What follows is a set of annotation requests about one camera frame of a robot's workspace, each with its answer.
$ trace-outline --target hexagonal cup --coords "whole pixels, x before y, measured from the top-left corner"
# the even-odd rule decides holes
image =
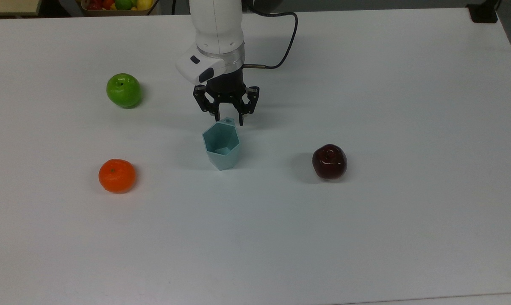
[[[216,122],[203,133],[203,141],[208,158],[218,170],[232,168],[239,160],[240,141],[234,119],[225,118]]]

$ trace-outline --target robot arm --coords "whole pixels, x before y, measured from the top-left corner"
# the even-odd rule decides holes
[[[240,0],[190,0],[196,30],[193,46],[176,62],[194,85],[234,72],[244,63]]]
[[[244,116],[252,114],[259,87],[246,87],[242,76],[244,34],[241,0],[189,0],[195,43],[176,62],[178,71],[195,85],[194,98],[203,112],[220,120],[219,106],[230,103]],[[248,95],[249,102],[242,99]]]

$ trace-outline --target tangerine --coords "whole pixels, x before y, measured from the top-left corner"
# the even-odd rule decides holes
[[[99,183],[112,193],[129,191],[136,180],[135,168],[122,159],[110,159],[99,170]]]

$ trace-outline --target green apple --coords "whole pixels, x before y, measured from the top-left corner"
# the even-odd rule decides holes
[[[130,10],[131,9],[131,0],[114,0],[114,4],[116,4],[117,10]]]
[[[141,85],[131,75],[120,73],[108,80],[107,96],[120,107],[133,107],[141,100]]]

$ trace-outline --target table surface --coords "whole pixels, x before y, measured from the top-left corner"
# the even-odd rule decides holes
[[[0,0],[0,16],[37,16],[41,0]]]
[[[511,294],[411,299],[408,301],[364,303],[364,305],[511,305]]]
[[[0,20],[0,303],[325,305],[511,293],[511,46],[464,8],[299,15],[210,164],[189,16]],[[277,62],[290,17],[245,15]],[[106,81],[130,73],[125,110]],[[222,117],[236,114],[222,106]],[[312,152],[348,156],[324,182]],[[137,168],[124,195],[101,164]]]

